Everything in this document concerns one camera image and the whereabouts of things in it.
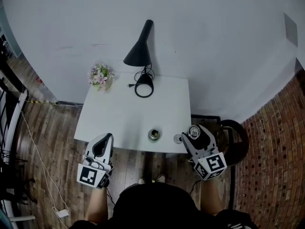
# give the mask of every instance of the white table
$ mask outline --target white table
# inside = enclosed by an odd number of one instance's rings
[[[116,73],[106,92],[90,87],[81,111],[74,138],[89,142],[100,134],[112,133],[114,147],[162,152],[187,153],[183,144],[173,137],[191,125],[188,80],[156,76],[154,93],[140,98],[134,93],[132,73]],[[148,139],[149,130],[156,128],[161,137]]]

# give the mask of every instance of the brick wall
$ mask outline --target brick wall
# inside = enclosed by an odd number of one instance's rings
[[[243,126],[247,157],[236,167],[234,208],[259,228],[295,228],[305,217],[305,71]]]

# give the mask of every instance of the shoe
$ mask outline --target shoe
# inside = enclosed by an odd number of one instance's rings
[[[159,175],[156,182],[165,183],[165,175]]]
[[[140,177],[139,180],[138,180],[138,183],[140,185],[145,184],[145,179],[143,177]]]

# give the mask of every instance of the black shirt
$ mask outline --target black shirt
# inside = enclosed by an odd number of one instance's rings
[[[91,222],[79,220],[70,228],[97,229],[113,226],[257,228],[248,214],[236,210],[223,210],[216,217],[201,212],[187,192],[158,182],[133,186],[123,191],[114,206],[113,217],[107,222],[95,226]]]

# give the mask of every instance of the black desk lamp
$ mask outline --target black desk lamp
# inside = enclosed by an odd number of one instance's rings
[[[130,66],[135,67],[143,67],[144,70],[140,71],[138,73],[141,73],[140,78],[138,79],[136,84],[128,84],[129,87],[134,86],[134,92],[137,96],[146,98],[153,94],[153,79],[154,79],[154,72],[152,70],[152,62],[151,58],[149,56],[148,46],[147,46],[147,39],[149,36],[149,33],[151,31],[151,28],[153,26],[152,20],[147,20],[145,22],[145,25],[143,27],[143,30],[141,32],[141,35],[136,42],[136,44],[133,46],[133,48],[130,50],[130,52],[127,54],[126,58],[124,59],[124,63]],[[148,94],[139,94],[138,93],[138,87],[150,87]]]

